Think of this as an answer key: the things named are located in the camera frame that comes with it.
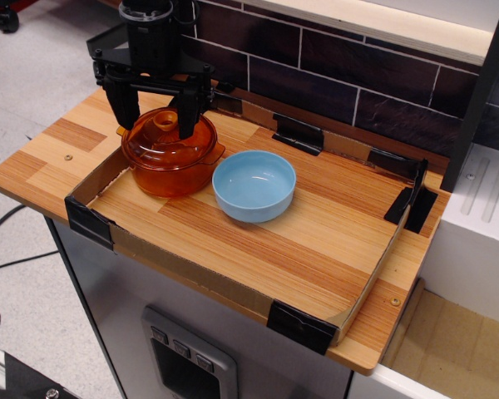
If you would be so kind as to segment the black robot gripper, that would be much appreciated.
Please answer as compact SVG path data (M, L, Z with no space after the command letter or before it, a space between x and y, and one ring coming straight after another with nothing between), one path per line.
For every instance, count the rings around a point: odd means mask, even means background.
M187 55L182 34L200 16L197 1L122 1L118 7L126 24L126 63L108 66L103 80L107 100L120 126L131 130L140 117L140 91L175 98L179 135L193 136L201 109L210 107L214 68Z

